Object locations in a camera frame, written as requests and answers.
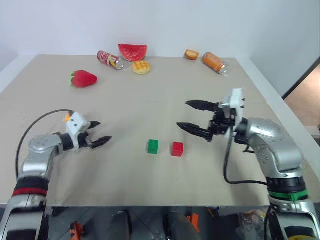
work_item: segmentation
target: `green lego block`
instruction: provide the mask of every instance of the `green lego block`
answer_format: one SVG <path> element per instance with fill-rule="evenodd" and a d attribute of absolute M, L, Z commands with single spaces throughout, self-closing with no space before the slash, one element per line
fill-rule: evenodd
<path fill-rule="evenodd" d="M 158 154 L 158 145 L 158 140 L 150 139 L 148 143 L 148 154 Z"/>

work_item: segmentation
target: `red lego block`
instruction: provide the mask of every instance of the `red lego block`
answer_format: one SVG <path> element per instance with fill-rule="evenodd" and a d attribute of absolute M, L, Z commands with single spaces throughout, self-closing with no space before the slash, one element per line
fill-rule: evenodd
<path fill-rule="evenodd" d="M 181 157 L 183 153 L 184 153 L 184 144 L 183 144 L 183 142 L 174 141 L 172 143 L 171 156 Z"/>

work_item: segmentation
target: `toy block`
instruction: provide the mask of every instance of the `toy block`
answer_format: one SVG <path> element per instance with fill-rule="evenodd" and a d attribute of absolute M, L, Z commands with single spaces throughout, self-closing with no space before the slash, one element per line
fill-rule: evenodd
<path fill-rule="evenodd" d="M 148 142 L 148 154 L 158 154 L 158 140 L 150 139 Z"/>
<path fill-rule="evenodd" d="M 184 153 L 184 144 L 183 144 L 183 142 L 174 141 L 172 143 L 171 156 L 181 157 L 183 153 Z"/>

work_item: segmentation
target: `red soda can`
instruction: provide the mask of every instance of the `red soda can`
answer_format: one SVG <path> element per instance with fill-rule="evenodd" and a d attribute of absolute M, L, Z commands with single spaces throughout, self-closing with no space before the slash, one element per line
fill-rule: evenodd
<path fill-rule="evenodd" d="M 113 67 L 117 70 L 121 70 L 124 67 L 124 62 L 122 61 L 122 59 L 118 56 L 112 55 L 111 53 L 98 51 L 98 54 L 96 56 L 101 63 Z"/>

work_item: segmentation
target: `orange clip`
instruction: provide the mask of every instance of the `orange clip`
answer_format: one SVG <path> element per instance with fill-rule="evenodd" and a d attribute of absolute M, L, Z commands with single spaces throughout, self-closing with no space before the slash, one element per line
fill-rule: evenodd
<path fill-rule="evenodd" d="M 194 226 L 195 230 L 200 233 L 200 229 L 198 227 L 198 223 L 199 223 L 199 215 L 198 214 L 195 214 L 195 213 L 192 213 L 191 216 L 187 216 L 186 217 L 190 222 L 191 224 Z"/>
<path fill-rule="evenodd" d="M 70 224 L 71 240 L 81 240 L 84 235 L 84 227 L 76 221 Z"/>
<path fill-rule="evenodd" d="M 70 120 L 70 113 L 69 112 L 67 112 L 67 114 L 64 116 L 64 118 L 63 118 L 63 122 L 64 123 L 66 123 L 66 122 L 68 122 L 69 120 Z"/>

